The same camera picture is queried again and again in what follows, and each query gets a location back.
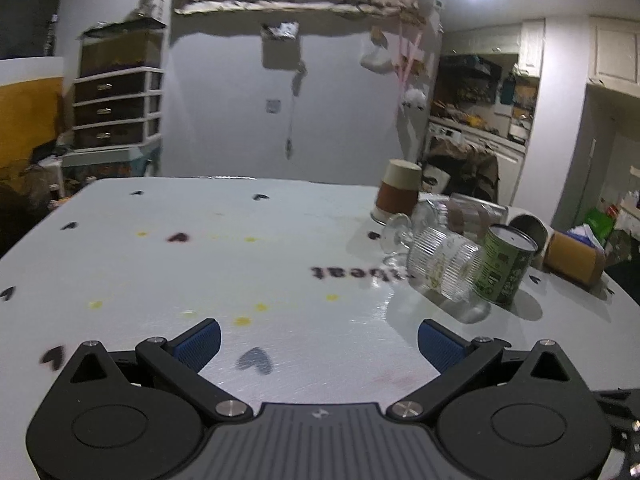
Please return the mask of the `white plush toy hanging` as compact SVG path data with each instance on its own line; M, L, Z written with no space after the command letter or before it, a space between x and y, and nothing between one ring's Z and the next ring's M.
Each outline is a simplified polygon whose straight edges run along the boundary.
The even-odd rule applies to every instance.
M407 110L426 110L427 94L418 88L408 88L401 97L400 105Z

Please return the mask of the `clear glass cup lying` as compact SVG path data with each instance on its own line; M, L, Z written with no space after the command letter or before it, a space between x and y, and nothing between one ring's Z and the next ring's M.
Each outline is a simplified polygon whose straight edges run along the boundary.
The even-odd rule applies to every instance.
M429 195L413 209L416 228L434 228L481 240L494 224L503 224L508 208L465 195Z

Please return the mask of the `white drawer cabinet dark drawers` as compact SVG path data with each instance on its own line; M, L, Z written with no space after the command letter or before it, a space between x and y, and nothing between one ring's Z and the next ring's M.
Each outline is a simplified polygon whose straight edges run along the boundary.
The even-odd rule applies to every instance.
M75 80L74 148L142 145L160 138L164 72L155 67Z

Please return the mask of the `clear ribbed stemmed glass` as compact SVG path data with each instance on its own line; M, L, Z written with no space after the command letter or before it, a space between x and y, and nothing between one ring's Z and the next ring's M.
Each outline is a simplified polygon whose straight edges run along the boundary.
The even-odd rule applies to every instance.
M451 301L468 300L482 248L461 234L418 226L405 214L390 217L382 229L383 263L406 271L410 280Z

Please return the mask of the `white kitchen counter appliance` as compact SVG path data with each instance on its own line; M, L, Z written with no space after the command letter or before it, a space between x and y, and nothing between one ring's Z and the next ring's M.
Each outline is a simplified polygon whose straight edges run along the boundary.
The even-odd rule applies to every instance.
M433 122L432 120L428 124L428 133L431 136L448 138L454 143L462 143L464 141L464 135L461 130Z

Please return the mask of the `white upper kitchen cabinet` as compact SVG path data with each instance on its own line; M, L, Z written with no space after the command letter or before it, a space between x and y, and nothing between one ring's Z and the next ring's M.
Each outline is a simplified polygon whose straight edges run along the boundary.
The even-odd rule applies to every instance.
M518 72L526 77L539 78L544 56L544 20L522 23L520 52L518 52Z

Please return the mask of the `green plastic bag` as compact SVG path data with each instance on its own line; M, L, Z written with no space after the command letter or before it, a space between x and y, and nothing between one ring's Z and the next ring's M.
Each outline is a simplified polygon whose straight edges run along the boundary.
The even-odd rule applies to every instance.
M605 245L608 237L613 232L619 213L620 211L616 206L609 206L605 211L593 207L586 213L584 222L587 226L590 226L593 235L602 246Z

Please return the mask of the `wall-mounted small shelf box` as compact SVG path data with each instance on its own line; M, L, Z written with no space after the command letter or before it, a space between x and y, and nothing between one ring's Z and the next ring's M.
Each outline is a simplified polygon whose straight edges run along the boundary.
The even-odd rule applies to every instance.
M262 24L260 34L264 41L296 41L299 34L299 24L297 22Z

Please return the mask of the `white plastic bag hanging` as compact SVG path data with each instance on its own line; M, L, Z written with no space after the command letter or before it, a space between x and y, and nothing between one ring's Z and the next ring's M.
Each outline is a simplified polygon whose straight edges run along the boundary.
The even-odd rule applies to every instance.
M394 69L392 56L386 41L365 41L362 44L359 64L366 70L386 74Z

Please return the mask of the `brown cardboard cup lying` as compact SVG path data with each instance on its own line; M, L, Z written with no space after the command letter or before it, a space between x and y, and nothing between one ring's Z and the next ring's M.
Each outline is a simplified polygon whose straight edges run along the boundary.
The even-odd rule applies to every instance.
M554 231L544 253L544 266L570 281L590 288L605 267L604 251L574 237Z

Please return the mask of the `green tin can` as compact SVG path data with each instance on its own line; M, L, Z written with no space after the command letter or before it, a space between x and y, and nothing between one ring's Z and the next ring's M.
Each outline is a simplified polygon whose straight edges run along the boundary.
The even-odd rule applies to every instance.
M536 252L538 245L529 235L512 226L493 224L483 240L474 292L492 304L509 307Z

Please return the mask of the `glass terrarium tank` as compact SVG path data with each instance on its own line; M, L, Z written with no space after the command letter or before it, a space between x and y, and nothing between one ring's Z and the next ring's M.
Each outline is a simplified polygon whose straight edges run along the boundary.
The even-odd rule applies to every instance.
M162 66L166 25L156 18L106 24L79 37L79 77Z

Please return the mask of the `brown paper cup upside down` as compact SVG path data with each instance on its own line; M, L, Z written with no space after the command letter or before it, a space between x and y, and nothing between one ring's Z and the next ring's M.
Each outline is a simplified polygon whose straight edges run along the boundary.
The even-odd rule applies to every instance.
M411 216L419 199L422 169L405 159L390 159L378 188L371 217L385 223L395 214Z

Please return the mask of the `wall socket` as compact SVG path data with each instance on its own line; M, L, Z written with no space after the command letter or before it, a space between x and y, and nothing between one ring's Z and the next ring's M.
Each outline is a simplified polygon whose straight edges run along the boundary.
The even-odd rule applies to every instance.
M268 99L266 101L266 112L268 114L278 114L281 110L281 101L277 99Z

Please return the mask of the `chair with draped cloth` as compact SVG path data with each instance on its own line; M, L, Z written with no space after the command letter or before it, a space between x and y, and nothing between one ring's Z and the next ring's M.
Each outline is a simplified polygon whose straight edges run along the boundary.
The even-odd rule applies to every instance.
M499 203L499 165L493 151L433 136L421 164L425 191Z

